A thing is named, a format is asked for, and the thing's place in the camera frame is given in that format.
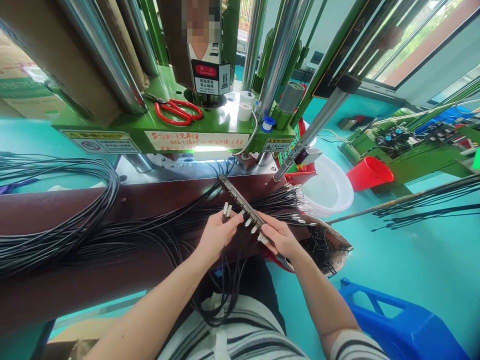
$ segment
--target warning label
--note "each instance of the warning label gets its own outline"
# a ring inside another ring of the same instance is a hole
[[[223,95],[231,90],[229,63],[216,63],[191,60],[191,70],[195,83],[195,90],[199,94]]]
[[[264,153],[284,153],[289,150],[292,143],[291,138],[274,138],[270,137],[266,140],[263,147]]]
[[[87,154],[138,154],[139,148],[126,132],[61,130]]]

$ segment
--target white container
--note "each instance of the white container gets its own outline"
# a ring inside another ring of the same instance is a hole
[[[252,116],[252,105],[249,103],[241,102],[238,104],[238,120],[240,121],[250,121]]]
[[[354,201],[350,180],[333,160],[321,155],[315,160],[318,174],[301,188],[305,195],[305,212],[316,218],[328,218],[347,210]]]
[[[240,102],[245,104],[250,104],[252,109],[255,107],[256,101],[257,99],[255,99],[255,95],[252,92],[242,91],[240,93]]]

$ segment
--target forearm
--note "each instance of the forearm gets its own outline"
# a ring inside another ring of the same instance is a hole
[[[194,251],[113,325],[87,359],[153,359],[210,266]]]
[[[360,327],[342,295],[322,274],[310,255],[303,250],[291,260],[322,346],[329,354],[339,331],[360,331]]]

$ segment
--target white bucket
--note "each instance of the white bucket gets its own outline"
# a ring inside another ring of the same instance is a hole
[[[321,155],[315,160],[315,170],[317,175],[301,188],[305,201],[309,202],[305,212],[316,218],[328,218],[347,210],[354,201],[354,190],[342,168]]]

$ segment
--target person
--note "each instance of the person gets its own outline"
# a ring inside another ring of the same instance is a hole
[[[266,222],[261,229],[273,241],[272,250],[283,254],[294,266],[325,356],[335,360],[387,359],[380,346],[361,331],[347,303],[288,225],[258,214]],[[242,215],[234,214],[223,223],[222,217],[222,211],[209,217],[190,257],[117,320],[87,354],[87,360],[307,359],[285,335],[285,321],[262,258],[254,258],[253,271],[243,274],[241,295],[223,325],[209,327],[196,311],[182,318],[204,275],[244,220]],[[219,296],[214,293],[202,302],[202,307],[215,306]]]

